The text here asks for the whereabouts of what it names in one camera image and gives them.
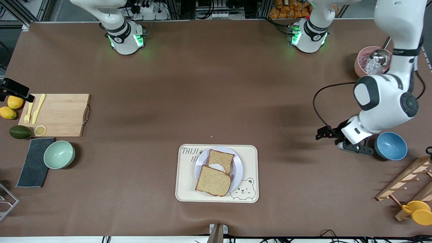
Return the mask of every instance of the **light green bowl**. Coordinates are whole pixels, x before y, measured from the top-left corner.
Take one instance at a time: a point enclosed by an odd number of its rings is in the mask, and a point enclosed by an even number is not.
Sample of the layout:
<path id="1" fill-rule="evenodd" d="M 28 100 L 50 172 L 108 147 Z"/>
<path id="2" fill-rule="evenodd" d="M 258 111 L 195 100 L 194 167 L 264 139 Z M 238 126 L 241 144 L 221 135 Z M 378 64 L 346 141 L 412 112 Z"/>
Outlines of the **light green bowl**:
<path id="1" fill-rule="evenodd" d="M 44 162 L 48 168 L 64 168 L 75 159 L 75 149 L 66 141 L 52 143 L 44 153 Z"/>

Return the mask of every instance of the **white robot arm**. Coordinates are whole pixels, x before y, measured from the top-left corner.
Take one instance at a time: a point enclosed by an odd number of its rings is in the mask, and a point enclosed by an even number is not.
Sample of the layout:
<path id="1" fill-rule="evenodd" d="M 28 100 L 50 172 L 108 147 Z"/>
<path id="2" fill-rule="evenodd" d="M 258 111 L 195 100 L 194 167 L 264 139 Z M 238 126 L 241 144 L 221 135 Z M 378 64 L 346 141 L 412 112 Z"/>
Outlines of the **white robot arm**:
<path id="1" fill-rule="evenodd" d="M 412 74 L 420 53 L 420 39 L 427 0 L 377 0 L 374 20 L 394 44 L 391 67 L 386 74 L 361 77 L 354 86 L 360 113 L 336 129 L 320 128 L 316 139 L 338 138 L 340 149 L 359 153 L 367 137 L 412 119 L 418 110 Z"/>
<path id="2" fill-rule="evenodd" d="M 127 21 L 119 7 L 126 0 L 70 0 L 96 17 L 107 31 L 112 47 L 120 54 L 129 55 L 144 47 L 145 29 L 133 21 Z"/>
<path id="3" fill-rule="evenodd" d="M 345 5 L 357 3 L 361 0 L 308 0 L 312 5 L 312 13 L 309 19 L 301 19 L 296 25 L 299 26 L 298 36 L 292 39 L 292 45 L 306 53 L 318 51 L 324 44 L 333 19 L 335 18 L 334 4 Z"/>

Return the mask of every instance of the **dark gray towel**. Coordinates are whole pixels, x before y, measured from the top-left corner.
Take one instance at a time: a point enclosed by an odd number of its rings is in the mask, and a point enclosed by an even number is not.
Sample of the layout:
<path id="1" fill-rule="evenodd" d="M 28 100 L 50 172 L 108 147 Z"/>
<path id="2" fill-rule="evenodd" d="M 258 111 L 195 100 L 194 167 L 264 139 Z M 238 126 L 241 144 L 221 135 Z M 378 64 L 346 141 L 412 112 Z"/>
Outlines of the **dark gray towel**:
<path id="1" fill-rule="evenodd" d="M 52 143 L 54 143 L 53 137 L 30 140 L 29 151 L 17 187 L 43 187 L 48 173 L 48 167 L 44 163 L 44 153 Z"/>

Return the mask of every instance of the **pink bowl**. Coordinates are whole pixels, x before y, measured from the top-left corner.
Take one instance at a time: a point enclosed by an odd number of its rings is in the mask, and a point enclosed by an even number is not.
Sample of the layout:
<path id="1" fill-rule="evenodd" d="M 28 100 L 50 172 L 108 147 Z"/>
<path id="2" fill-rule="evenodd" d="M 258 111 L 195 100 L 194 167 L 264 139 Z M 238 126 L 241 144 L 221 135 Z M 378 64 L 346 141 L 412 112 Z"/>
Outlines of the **pink bowl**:
<path id="1" fill-rule="evenodd" d="M 356 61 L 354 62 L 354 70 L 356 71 L 356 74 L 359 77 L 363 77 L 368 75 L 367 72 L 360 66 L 359 63 L 359 58 L 361 56 L 369 56 L 369 54 L 373 51 L 375 51 L 376 49 L 381 49 L 381 47 L 378 46 L 368 46 L 363 48 L 359 54 L 357 55 Z M 385 50 L 389 55 L 390 55 L 390 61 L 388 62 L 388 64 L 384 67 L 384 73 L 387 72 L 387 70 L 390 68 L 390 63 L 391 63 L 391 57 L 393 56 L 389 51 Z"/>

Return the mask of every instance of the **cutting board handle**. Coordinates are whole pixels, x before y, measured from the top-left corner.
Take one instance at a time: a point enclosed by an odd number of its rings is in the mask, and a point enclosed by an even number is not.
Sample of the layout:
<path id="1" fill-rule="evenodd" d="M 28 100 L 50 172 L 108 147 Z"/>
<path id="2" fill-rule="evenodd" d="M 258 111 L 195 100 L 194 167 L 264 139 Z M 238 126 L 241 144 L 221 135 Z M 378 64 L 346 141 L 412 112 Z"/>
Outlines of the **cutting board handle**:
<path id="1" fill-rule="evenodd" d="M 91 112 L 92 112 L 92 109 L 90 109 L 90 104 L 87 104 L 86 113 L 84 114 L 83 126 L 85 126 L 87 124 L 87 122 L 89 121 Z"/>

